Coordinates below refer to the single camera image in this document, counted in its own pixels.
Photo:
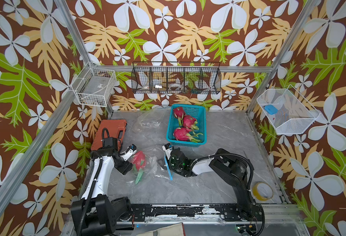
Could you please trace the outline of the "clear zip-top bag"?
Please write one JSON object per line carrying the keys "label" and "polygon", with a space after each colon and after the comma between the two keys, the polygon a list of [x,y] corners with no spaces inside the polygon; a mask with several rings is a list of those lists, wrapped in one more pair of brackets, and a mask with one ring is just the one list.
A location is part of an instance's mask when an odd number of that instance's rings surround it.
{"label": "clear zip-top bag", "polygon": [[169,109],[153,109],[141,112],[133,123],[132,131],[144,140],[164,142],[169,121]]}
{"label": "clear zip-top bag", "polygon": [[165,156],[156,151],[146,151],[146,176],[154,179],[173,180],[173,174],[168,170]]}

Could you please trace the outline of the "dragon fruit bag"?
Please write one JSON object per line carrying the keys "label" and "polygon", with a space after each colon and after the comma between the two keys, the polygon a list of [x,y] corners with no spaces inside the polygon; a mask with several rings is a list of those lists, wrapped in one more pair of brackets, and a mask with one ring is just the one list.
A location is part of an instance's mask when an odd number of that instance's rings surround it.
{"label": "dragon fruit bag", "polygon": [[173,109],[173,114],[176,119],[178,119],[179,126],[183,126],[183,118],[185,116],[185,111],[182,107],[176,107]]}
{"label": "dragon fruit bag", "polygon": [[199,130],[197,126],[198,122],[197,120],[190,116],[190,115],[185,115],[183,118],[183,127],[190,129],[190,130]]}
{"label": "dragon fruit bag", "polygon": [[136,176],[135,184],[138,185],[143,177],[145,166],[147,164],[145,154],[142,151],[137,152],[132,157],[131,163],[133,164],[132,172]]}

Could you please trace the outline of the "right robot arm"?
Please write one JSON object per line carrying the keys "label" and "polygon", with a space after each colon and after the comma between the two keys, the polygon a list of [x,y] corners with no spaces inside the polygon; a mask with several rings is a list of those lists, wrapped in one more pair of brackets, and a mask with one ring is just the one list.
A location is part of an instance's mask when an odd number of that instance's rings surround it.
{"label": "right robot arm", "polygon": [[264,222],[265,214],[261,204],[256,203],[251,194],[254,167],[249,159],[223,148],[213,155],[189,159],[171,144],[163,146],[164,161],[169,173],[182,177],[196,177],[204,173],[216,173],[234,190],[237,199],[237,217],[245,221]]}

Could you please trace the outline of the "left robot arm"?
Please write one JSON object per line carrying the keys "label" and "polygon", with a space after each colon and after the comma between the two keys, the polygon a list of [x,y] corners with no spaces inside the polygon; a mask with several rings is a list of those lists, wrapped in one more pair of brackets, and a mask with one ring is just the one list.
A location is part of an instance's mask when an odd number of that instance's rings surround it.
{"label": "left robot arm", "polygon": [[102,130],[102,146],[90,153],[93,171],[81,199],[72,204],[71,215],[78,236],[114,235],[117,221],[132,216],[128,197],[109,200],[107,193],[113,170],[126,175],[133,168],[129,162],[137,151],[130,145],[125,152],[118,150],[118,138],[110,136],[107,128]]}

